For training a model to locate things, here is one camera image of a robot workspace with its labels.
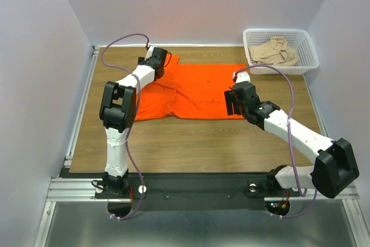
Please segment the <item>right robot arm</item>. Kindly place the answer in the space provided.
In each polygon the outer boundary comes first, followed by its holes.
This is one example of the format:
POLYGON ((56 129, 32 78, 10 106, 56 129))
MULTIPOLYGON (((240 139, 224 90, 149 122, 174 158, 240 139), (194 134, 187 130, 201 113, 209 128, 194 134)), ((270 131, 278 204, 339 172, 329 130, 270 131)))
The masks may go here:
POLYGON ((327 198, 335 198, 360 172, 349 141, 333 140, 305 127, 279 106, 262 102, 256 88, 248 81, 236 83, 224 92, 228 115, 241 115, 250 124, 276 135, 297 149, 312 163, 296 167, 281 165, 269 173, 267 191, 279 195, 286 189, 315 189, 327 198))

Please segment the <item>orange t-shirt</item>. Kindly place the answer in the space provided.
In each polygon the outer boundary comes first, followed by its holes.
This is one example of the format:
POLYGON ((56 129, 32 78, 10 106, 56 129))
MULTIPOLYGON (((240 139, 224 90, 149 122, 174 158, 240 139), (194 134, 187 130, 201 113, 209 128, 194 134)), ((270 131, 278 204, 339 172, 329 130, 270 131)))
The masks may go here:
POLYGON ((168 55, 162 78, 141 90, 136 121, 174 116, 180 119, 241 119, 227 115, 224 92, 234 84, 232 75, 243 64, 181 64, 168 55))

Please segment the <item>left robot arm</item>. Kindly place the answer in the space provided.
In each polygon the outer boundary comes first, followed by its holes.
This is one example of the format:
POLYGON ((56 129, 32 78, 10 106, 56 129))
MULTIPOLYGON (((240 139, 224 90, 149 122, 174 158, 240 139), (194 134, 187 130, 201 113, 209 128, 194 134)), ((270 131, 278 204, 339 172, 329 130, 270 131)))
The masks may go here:
POLYGON ((128 193, 127 141, 138 110, 139 91, 164 75, 168 51, 151 46, 138 58, 135 70, 123 79, 105 84, 99 118, 106 133, 107 162, 101 190, 123 197, 128 193))

